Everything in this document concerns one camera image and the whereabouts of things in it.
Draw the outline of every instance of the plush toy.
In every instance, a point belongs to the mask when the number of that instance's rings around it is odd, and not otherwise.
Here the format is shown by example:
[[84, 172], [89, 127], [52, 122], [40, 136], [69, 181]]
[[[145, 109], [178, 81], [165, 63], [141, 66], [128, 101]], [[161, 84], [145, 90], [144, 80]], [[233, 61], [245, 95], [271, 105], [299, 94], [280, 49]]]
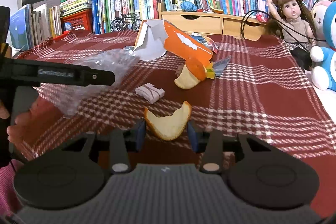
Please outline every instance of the plush toy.
[[323, 33], [330, 48], [312, 47], [310, 57], [321, 66], [313, 68], [311, 79], [320, 90], [336, 91], [336, 2], [331, 3], [324, 15]]
[[[331, 4], [331, 1], [328, 0], [320, 0], [315, 4], [313, 9], [311, 10], [311, 15], [313, 18], [313, 22], [315, 25], [316, 38], [318, 40], [325, 40], [323, 34], [323, 19], [326, 13], [327, 8]], [[327, 42], [318, 41], [318, 46], [320, 47], [329, 47]]]

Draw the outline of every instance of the white sheet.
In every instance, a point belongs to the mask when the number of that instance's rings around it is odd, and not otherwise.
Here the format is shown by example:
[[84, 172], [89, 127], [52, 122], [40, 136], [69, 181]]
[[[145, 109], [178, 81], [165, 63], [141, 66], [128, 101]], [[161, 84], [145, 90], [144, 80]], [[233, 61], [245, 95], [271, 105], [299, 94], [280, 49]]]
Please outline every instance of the white sheet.
[[[310, 71], [305, 71], [307, 78], [311, 82]], [[336, 92], [333, 90], [319, 90], [317, 87], [313, 85], [316, 94], [320, 98], [325, 110], [328, 112], [331, 119], [336, 122]]]

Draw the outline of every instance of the orange paper box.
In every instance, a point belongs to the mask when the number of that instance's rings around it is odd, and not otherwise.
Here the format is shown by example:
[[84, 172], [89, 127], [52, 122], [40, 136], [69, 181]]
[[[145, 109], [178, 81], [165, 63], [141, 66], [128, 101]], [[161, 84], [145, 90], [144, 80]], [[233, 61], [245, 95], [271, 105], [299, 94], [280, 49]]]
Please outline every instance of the orange paper box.
[[189, 57], [198, 59], [203, 66], [210, 63], [212, 50], [191, 36], [176, 28], [164, 19], [143, 20], [135, 42], [134, 54], [149, 61], [161, 57], [166, 51], [184, 60]]

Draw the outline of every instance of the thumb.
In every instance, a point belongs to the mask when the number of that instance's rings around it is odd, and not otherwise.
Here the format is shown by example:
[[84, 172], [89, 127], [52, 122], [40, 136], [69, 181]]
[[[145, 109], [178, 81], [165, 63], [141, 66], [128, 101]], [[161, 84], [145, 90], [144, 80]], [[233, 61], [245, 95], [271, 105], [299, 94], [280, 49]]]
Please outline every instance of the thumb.
[[3, 103], [0, 101], [0, 119], [7, 119], [9, 118], [10, 114], [3, 105]]

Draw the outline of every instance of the miniature bicycle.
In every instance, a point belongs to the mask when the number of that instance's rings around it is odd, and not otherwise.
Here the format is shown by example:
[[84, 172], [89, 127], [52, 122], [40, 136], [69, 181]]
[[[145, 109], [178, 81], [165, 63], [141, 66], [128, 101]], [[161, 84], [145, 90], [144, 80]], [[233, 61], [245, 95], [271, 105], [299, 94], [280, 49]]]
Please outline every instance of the miniature bicycle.
[[138, 32], [141, 26], [141, 20], [137, 18], [140, 13], [128, 13], [127, 15], [121, 15], [121, 18], [116, 18], [110, 24], [112, 32], [119, 32], [128, 29], [128, 26], [132, 24], [132, 30]]

